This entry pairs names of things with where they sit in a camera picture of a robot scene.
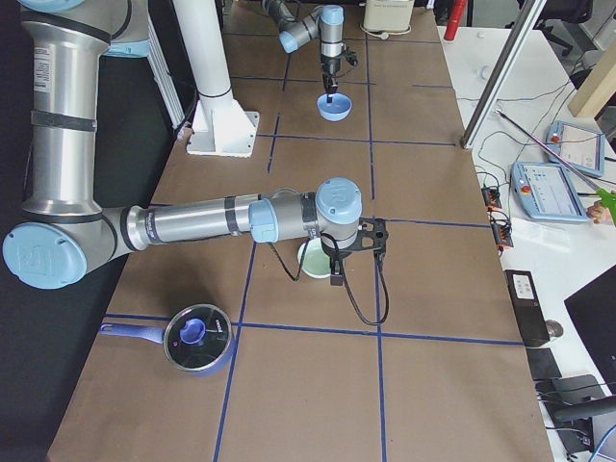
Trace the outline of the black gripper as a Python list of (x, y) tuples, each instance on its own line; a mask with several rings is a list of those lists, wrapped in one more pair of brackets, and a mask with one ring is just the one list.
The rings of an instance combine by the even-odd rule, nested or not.
[(338, 77), (337, 74), (341, 69), (341, 57), (328, 57), (321, 55), (321, 74), (322, 82), (326, 87), (326, 103), (333, 102), (333, 96), (337, 92)]
[(360, 244), (360, 239), (357, 238), (352, 245), (341, 248), (340, 243), (336, 241), (330, 234), (321, 233), (321, 249), (330, 259), (330, 284), (344, 284), (344, 265), (343, 261), (351, 253), (365, 251), (365, 248)]

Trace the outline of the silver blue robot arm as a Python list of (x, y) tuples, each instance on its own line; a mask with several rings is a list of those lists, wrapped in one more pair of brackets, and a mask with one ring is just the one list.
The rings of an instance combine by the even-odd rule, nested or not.
[(168, 8), (192, 73), (192, 102), (165, 128), (172, 79), (144, 1), (21, 1), (33, 44), (32, 138), (20, 221), (2, 242), (8, 271), (57, 290), (154, 245), (249, 236), (258, 244), (321, 239), (336, 261), (359, 237), (362, 194), (334, 177), (312, 192), (153, 202), (169, 150), (248, 159), (260, 115), (236, 100), (212, 1)]
[(346, 51), (343, 43), (344, 10), (339, 5), (316, 6), (303, 19), (295, 19), (284, 1), (264, 0), (264, 12), (275, 22), (279, 40), (287, 54), (318, 39), (321, 74), (326, 102), (333, 101), (338, 90), (338, 72)]

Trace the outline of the person's hand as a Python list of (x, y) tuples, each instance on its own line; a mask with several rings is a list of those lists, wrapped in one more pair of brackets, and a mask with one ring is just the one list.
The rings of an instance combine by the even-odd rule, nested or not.
[(610, 210), (603, 206), (600, 200), (587, 208), (586, 215), (596, 224), (612, 221)]

